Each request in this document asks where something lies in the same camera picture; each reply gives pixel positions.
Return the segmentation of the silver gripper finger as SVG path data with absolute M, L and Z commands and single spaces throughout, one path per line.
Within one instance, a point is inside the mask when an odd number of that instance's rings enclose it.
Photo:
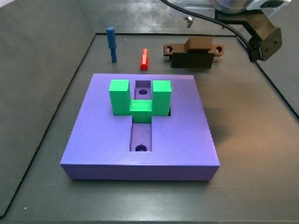
M 188 28 L 192 28 L 193 23 L 194 23 L 194 17 L 186 17 L 185 20 L 186 20 L 186 23 L 188 23 Z

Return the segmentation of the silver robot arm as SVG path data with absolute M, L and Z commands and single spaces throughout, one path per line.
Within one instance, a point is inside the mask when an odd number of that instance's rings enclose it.
M 256 29 L 274 27 L 270 17 L 293 0 L 174 0 L 182 10 L 169 9 L 173 17 L 184 18 L 189 25 L 201 18 L 232 25 L 249 25 Z

